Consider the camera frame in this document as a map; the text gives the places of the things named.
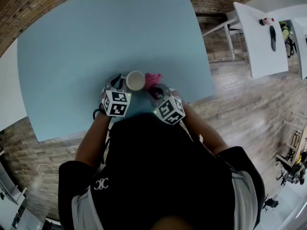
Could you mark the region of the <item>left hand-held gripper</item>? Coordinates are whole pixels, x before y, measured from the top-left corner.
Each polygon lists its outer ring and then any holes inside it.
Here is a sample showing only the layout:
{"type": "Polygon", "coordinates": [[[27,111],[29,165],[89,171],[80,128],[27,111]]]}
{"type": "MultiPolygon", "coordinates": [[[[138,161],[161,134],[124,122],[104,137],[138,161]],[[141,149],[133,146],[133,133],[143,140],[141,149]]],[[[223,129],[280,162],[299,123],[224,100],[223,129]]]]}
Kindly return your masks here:
{"type": "Polygon", "coordinates": [[[131,93],[126,93],[126,78],[126,76],[115,74],[106,80],[105,88],[102,91],[105,95],[102,98],[100,109],[107,116],[124,117],[126,115],[131,101],[131,93]]]}

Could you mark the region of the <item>person's right hand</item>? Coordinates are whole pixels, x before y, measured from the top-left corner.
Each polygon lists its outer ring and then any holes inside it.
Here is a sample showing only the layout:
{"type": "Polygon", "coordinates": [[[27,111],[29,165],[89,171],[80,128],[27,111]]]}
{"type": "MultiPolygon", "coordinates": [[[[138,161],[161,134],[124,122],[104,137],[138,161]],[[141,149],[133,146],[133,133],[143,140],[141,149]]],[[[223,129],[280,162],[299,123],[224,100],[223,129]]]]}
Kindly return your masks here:
{"type": "Polygon", "coordinates": [[[180,103],[182,102],[182,98],[179,94],[179,92],[175,89],[170,89],[172,95],[174,96],[174,98],[176,98],[180,103]]]}

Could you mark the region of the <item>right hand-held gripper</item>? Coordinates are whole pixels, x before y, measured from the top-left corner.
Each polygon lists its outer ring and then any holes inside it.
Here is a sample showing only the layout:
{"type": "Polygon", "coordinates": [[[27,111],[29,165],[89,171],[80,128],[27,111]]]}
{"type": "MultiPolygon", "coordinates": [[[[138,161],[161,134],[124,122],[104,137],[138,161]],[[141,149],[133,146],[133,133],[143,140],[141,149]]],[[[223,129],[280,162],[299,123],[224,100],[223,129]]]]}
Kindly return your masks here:
{"type": "Polygon", "coordinates": [[[147,92],[154,107],[153,114],[164,123],[175,125],[186,116],[182,102],[174,98],[170,88],[165,84],[158,83],[147,92]]]}

